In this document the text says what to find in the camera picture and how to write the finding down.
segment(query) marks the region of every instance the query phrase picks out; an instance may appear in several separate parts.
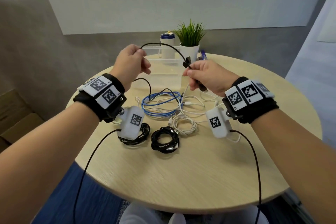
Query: transparent container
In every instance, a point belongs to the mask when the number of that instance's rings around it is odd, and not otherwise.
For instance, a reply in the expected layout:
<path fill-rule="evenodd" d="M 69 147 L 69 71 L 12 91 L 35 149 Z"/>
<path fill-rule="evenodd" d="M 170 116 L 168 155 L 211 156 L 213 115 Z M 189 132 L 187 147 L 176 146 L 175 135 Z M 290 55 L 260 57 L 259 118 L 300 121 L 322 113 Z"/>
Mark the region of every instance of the transparent container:
<path fill-rule="evenodd" d="M 169 88 L 171 90 L 180 90 L 182 73 L 184 67 L 183 59 L 174 49 L 168 46 L 145 46 L 143 50 L 147 53 L 146 59 L 151 63 L 150 75 L 141 73 L 138 78 L 145 78 L 149 81 L 154 92 Z M 132 84 L 135 88 L 148 88 L 148 83 L 144 80 L 138 80 Z"/>

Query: round table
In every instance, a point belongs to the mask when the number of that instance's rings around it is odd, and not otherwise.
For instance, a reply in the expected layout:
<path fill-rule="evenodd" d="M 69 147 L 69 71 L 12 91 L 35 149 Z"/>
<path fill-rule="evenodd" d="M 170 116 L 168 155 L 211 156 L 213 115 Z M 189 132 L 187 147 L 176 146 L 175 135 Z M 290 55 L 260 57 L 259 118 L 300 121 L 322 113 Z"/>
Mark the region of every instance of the round table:
<path fill-rule="evenodd" d="M 207 56 L 240 76 L 261 80 L 275 94 L 275 100 L 285 113 L 321 138 L 321 124 L 316 111 L 291 83 L 243 60 L 214 54 Z M 183 78 L 180 92 L 186 86 L 187 78 Z M 124 106 L 137 105 L 135 96 L 142 99 L 148 93 L 149 89 L 131 88 L 125 94 L 127 102 Z M 187 94 L 199 97 L 200 91 L 188 91 Z M 207 110 L 214 107 L 213 102 L 205 104 Z M 206 120 L 206 117 L 203 115 L 196 120 Z M 150 125 L 151 133 L 168 125 L 167 120 L 155 120 L 148 116 L 145 116 L 144 122 Z M 289 186 L 251 126 L 234 120 L 230 123 L 233 129 L 245 134 L 254 145 L 260 167 L 263 202 L 282 194 Z M 112 123 L 99 124 L 76 158 L 81 168 L 85 168 L 99 141 L 117 128 L 118 125 Z M 152 150 L 150 136 L 145 143 L 128 147 L 113 133 L 96 151 L 87 174 L 122 198 L 162 211 L 208 214 L 257 204 L 259 190 L 256 163 L 248 142 L 244 138 L 238 143 L 226 138 L 217 139 L 207 122 L 199 123 L 198 128 L 198 133 L 180 137 L 180 147 L 172 154 Z"/>

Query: pants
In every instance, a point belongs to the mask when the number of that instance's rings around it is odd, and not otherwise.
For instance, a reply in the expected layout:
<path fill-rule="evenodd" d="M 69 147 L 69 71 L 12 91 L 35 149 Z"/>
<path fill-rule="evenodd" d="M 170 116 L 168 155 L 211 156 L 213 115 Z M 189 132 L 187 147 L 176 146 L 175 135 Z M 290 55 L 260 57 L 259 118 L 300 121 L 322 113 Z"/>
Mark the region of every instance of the pants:
<path fill-rule="evenodd" d="M 207 223 L 211 224 L 254 224 L 258 208 L 250 205 L 247 208 L 230 213 L 215 214 Z M 158 213 L 137 203 L 131 203 L 124 211 L 119 224 L 164 224 Z M 175 213 L 168 224 L 186 224 L 183 214 Z M 269 224 L 265 215 L 260 212 L 258 224 Z"/>

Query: blue lid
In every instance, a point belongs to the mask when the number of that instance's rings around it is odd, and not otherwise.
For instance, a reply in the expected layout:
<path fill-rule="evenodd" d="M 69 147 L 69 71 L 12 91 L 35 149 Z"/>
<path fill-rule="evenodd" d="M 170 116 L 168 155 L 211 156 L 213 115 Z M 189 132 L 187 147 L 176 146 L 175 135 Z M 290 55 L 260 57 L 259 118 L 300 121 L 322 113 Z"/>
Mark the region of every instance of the blue lid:
<path fill-rule="evenodd" d="M 161 34 L 161 39 L 174 39 L 175 35 L 173 32 L 168 31 L 167 33 Z"/>

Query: white camera device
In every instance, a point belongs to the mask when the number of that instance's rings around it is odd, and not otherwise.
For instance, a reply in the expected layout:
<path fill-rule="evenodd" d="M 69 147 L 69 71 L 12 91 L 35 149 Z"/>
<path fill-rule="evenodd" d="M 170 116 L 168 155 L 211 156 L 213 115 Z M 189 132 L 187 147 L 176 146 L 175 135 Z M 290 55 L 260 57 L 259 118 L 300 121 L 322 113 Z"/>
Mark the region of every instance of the white camera device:
<path fill-rule="evenodd" d="M 118 117 L 122 120 L 118 137 L 128 140 L 136 139 L 144 120 L 145 112 L 137 106 L 132 106 L 120 109 Z"/>
<path fill-rule="evenodd" d="M 221 107 L 215 107 L 205 113 L 209 127 L 216 138 L 223 138 L 229 135 L 232 126 L 227 115 L 228 111 Z"/>

